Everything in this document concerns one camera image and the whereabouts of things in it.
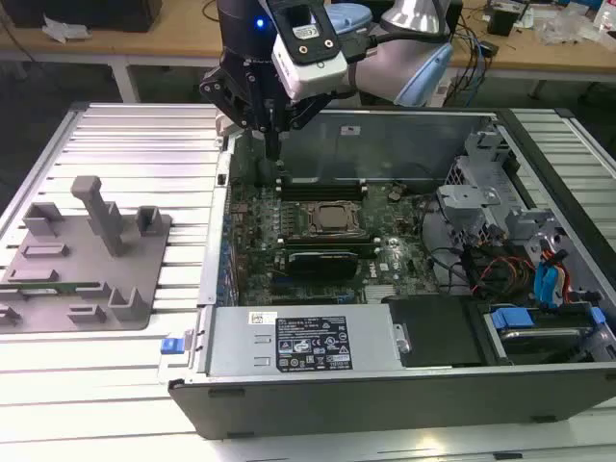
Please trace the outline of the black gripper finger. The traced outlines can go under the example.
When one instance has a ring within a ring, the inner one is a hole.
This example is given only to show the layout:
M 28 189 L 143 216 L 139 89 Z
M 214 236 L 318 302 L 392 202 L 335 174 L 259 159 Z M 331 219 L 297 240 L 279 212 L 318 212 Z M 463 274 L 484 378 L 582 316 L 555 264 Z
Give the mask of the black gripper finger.
M 275 130 L 258 77 L 253 65 L 241 65 L 238 73 L 220 65 L 203 77 L 199 88 L 240 128 L 258 131 L 264 138 L 266 157 L 274 159 Z
M 298 102 L 285 102 L 274 106 L 274 158 L 281 152 L 282 133 L 303 128 L 333 100 L 333 94 L 319 94 Z

